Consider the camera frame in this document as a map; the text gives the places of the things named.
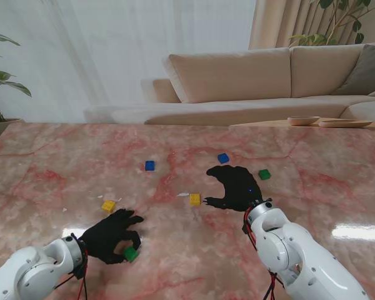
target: wooden tray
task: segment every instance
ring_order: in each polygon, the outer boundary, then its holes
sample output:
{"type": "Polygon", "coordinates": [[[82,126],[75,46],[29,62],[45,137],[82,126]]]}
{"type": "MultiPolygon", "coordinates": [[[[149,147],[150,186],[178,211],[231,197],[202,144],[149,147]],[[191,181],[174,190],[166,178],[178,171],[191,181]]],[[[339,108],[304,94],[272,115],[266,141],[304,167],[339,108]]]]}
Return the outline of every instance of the wooden tray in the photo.
{"type": "Polygon", "coordinates": [[[372,121],[367,120],[330,120],[321,121],[319,127],[323,128],[361,128],[368,126],[372,121]]]}

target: green toy block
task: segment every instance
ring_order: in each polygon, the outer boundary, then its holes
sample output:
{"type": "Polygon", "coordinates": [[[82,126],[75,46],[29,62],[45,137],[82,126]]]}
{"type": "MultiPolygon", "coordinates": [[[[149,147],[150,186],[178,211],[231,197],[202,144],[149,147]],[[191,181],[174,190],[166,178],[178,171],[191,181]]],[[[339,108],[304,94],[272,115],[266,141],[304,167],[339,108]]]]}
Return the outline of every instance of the green toy block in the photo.
{"type": "Polygon", "coordinates": [[[124,251],[125,258],[131,263],[139,256],[139,253],[132,247],[129,246],[124,251]]]}
{"type": "Polygon", "coordinates": [[[267,180],[267,179],[271,178],[271,173],[267,169],[260,170],[258,172],[258,176],[260,176],[261,180],[267,180]]]}

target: white curtain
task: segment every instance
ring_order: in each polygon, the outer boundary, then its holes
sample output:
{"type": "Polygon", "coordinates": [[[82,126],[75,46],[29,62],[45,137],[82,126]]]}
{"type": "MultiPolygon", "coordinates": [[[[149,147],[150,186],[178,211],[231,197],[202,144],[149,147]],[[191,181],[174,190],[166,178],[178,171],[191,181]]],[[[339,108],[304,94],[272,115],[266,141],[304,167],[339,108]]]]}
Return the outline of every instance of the white curtain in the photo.
{"type": "Polygon", "coordinates": [[[84,122],[83,110],[143,103],[140,82],[166,77],[170,53],[242,51],[255,0],[0,0],[0,110],[30,122],[84,122]]]}

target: cable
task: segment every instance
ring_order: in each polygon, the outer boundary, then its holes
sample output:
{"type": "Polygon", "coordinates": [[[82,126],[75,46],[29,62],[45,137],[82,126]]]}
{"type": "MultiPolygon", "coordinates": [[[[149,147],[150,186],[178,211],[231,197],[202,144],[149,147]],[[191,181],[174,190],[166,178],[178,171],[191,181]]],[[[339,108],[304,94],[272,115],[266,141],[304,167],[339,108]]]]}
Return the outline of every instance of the cable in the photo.
{"type": "Polygon", "coordinates": [[[62,283],[58,284],[54,289],[59,288],[59,287],[62,286],[64,283],[67,283],[67,282],[70,281],[73,277],[75,277],[75,275],[72,275],[71,277],[69,277],[68,279],[66,279],[65,281],[63,281],[62,283]]]}
{"type": "Polygon", "coordinates": [[[88,289],[86,288],[86,280],[83,281],[83,287],[85,290],[85,300],[88,300],[88,289]]]}
{"type": "MultiPolygon", "coordinates": [[[[252,246],[255,248],[255,250],[257,251],[257,247],[256,247],[256,238],[254,237],[253,235],[253,231],[251,230],[250,228],[250,225],[248,223],[248,216],[249,216],[249,213],[253,210],[253,207],[249,207],[246,212],[244,213],[244,216],[243,216],[243,224],[246,226],[246,229],[247,229],[247,235],[249,236],[249,240],[251,241],[251,244],[252,246]]],[[[284,288],[284,285],[283,283],[278,279],[277,277],[277,273],[272,273],[271,271],[269,271],[269,275],[271,276],[271,283],[268,287],[268,290],[267,290],[267,293],[265,294],[264,296],[264,299],[263,300],[266,300],[268,298],[268,296],[270,295],[271,293],[271,300],[275,300],[275,294],[274,294],[274,288],[275,288],[275,280],[277,280],[279,283],[282,284],[283,288],[284,288]]]]}
{"type": "Polygon", "coordinates": [[[77,300],[79,300],[79,298],[81,297],[82,288],[84,288],[84,291],[85,291],[85,300],[88,299],[88,289],[86,288],[86,273],[88,271],[88,257],[89,257],[89,254],[88,254],[88,250],[87,249],[85,249],[85,257],[86,257],[85,265],[84,265],[84,267],[85,267],[85,273],[83,275],[81,287],[79,288],[79,293],[77,295],[77,300]]]}
{"type": "Polygon", "coordinates": [[[79,300],[79,298],[81,297],[84,282],[85,282],[85,277],[83,277],[83,279],[82,279],[81,287],[79,288],[79,293],[77,294],[77,300],[79,300]]]}

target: yellow toy block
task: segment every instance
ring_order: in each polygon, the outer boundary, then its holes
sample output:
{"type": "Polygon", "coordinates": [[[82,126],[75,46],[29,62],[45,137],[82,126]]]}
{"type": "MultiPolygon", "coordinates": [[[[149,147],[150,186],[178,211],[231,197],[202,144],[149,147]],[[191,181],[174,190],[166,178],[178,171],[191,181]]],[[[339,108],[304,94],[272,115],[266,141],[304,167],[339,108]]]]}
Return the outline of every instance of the yellow toy block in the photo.
{"type": "Polygon", "coordinates": [[[190,204],[200,205],[200,194],[190,194],[190,204]]]}
{"type": "Polygon", "coordinates": [[[105,201],[101,208],[105,211],[108,211],[109,213],[112,213],[114,208],[115,208],[115,202],[114,201],[105,201]]]}

